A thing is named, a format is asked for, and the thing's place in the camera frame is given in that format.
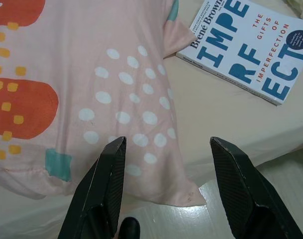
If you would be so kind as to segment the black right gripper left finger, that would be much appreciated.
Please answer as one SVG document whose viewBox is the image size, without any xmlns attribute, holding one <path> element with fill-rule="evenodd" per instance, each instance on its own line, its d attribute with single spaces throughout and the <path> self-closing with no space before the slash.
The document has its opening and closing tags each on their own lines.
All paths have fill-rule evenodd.
<svg viewBox="0 0 303 239">
<path fill-rule="evenodd" d="M 111 239 L 121 208 L 126 137 L 107 144 L 77 186 L 58 237 Z"/>
</svg>

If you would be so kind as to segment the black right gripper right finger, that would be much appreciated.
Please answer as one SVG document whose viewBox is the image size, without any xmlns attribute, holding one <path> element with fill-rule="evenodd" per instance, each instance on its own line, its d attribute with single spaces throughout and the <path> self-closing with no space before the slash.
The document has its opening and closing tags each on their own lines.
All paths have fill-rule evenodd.
<svg viewBox="0 0 303 239">
<path fill-rule="evenodd" d="M 274 186 L 236 145 L 211 137 L 220 198 L 236 239 L 303 239 Z"/>
</svg>

